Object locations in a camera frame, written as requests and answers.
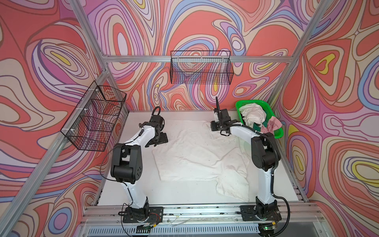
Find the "white t shirt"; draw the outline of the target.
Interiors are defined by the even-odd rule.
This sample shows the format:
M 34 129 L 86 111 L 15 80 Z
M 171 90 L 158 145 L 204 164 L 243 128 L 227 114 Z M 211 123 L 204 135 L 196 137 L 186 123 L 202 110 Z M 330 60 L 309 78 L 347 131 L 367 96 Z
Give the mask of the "white t shirt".
M 249 201 L 244 141 L 213 132 L 204 120 L 169 120 L 168 143 L 152 153 L 163 181 L 216 181 L 218 194 Z

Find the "green plastic laundry basket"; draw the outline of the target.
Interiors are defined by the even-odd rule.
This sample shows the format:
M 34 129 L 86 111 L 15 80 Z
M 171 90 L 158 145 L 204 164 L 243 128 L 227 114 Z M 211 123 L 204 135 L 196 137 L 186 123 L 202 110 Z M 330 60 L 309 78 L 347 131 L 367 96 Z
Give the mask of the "green plastic laundry basket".
M 261 106 L 262 110 L 265 112 L 266 117 L 265 117 L 265 120 L 263 122 L 263 126 L 265 128 L 267 128 L 268 122 L 271 120 L 271 118 L 275 118 L 275 114 L 272 111 L 270 105 L 267 102 L 262 101 L 262 100 L 240 100 L 240 101 L 236 102 L 235 107 L 236 107 L 237 111 L 239 112 L 239 119 L 241 120 L 242 123 L 245 124 L 245 121 L 243 119 L 244 116 L 240 113 L 240 108 L 242 106 L 245 106 L 248 104 L 254 104 L 254 103 Z M 273 130 L 271 133 L 274 135 L 274 137 L 276 139 L 281 138 L 284 134 L 283 129 L 282 129 L 282 124 L 279 123 L 278 129 Z

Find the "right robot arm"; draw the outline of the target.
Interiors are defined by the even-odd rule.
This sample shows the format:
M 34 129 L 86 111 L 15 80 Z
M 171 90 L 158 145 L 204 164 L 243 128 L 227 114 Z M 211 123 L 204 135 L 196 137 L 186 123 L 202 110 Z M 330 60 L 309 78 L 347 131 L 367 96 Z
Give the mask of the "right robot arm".
M 262 133 L 256 129 L 231 119 L 227 109 L 220 109 L 218 98 L 214 109 L 215 120 L 211 122 L 212 131 L 220 131 L 223 136 L 234 135 L 249 142 L 251 146 L 251 158 L 258 174 L 258 195 L 254 205 L 241 205 L 236 213 L 241 215 L 243 221 L 258 220 L 259 235 L 261 237 L 277 237 L 282 234 L 289 225 L 291 209 L 286 198 L 274 193 L 274 176 L 278 168 L 281 156 L 272 133 Z M 278 208 L 278 200 L 286 204 L 287 217 L 284 226 L 277 229 L 277 224 L 282 220 Z

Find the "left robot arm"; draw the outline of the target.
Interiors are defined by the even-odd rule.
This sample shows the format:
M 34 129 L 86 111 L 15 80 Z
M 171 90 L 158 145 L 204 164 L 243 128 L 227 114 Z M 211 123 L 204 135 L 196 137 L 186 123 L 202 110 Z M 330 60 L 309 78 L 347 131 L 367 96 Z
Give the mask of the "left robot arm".
M 162 132 L 165 120 L 160 113 L 161 107 L 155 107 L 150 120 L 139 124 L 138 133 L 113 149 L 110 175 L 123 186 L 129 198 L 126 214 L 136 221 L 149 218 L 148 197 L 136 186 L 143 172 L 142 149 L 168 143 L 167 134 Z

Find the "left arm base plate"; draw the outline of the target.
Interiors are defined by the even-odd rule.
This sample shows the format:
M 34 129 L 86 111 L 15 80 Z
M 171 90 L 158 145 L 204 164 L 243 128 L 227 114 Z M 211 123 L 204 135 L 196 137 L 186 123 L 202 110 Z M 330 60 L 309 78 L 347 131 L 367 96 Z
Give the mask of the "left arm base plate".
M 158 224 L 162 222 L 164 208 L 163 206 L 153 206 L 146 208 L 127 207 L 125 211 L 120 212 L 122 223 L 150 223 Z

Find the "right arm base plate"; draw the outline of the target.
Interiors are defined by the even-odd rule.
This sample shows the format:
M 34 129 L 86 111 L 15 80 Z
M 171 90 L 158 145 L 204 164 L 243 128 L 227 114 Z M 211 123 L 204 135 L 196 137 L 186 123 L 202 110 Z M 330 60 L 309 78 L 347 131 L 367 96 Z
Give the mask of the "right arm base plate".
M 242 216 L 243 221 L 272 221 L 279 222 L 282 220 L 277 206 L 268 205 L 242 205 L 240 210 L 235 212 Z

